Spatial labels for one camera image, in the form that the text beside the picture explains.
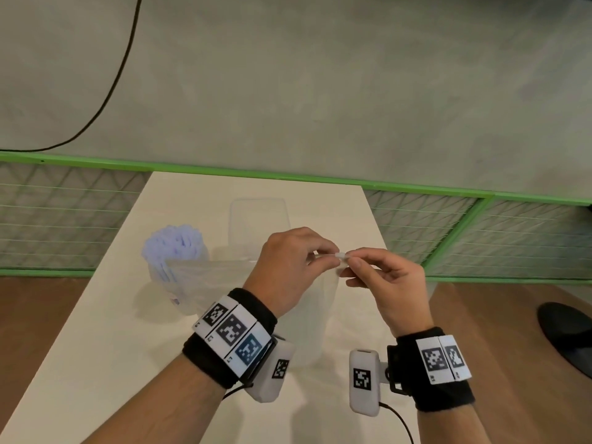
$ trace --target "table surface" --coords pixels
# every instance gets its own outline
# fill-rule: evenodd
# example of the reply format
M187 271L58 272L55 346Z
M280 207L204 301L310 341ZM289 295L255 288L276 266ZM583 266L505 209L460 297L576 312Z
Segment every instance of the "table surface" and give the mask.
M383 247L359 186L153 173L41 364L0 444L75 444L113 414L181 350L194 317L177 313L150 282L140 255L168 224L198 227L208 248L227 244L236 198L284 198L292 227L309 226L341 250ZM349 351L393 343L369 292L340 281L314 366L289 372L276 402L239 392L222 402L203 443L407 443L390 411L371 418L349 408ZM382 401L405 418L419 442L412 400L382 386Z

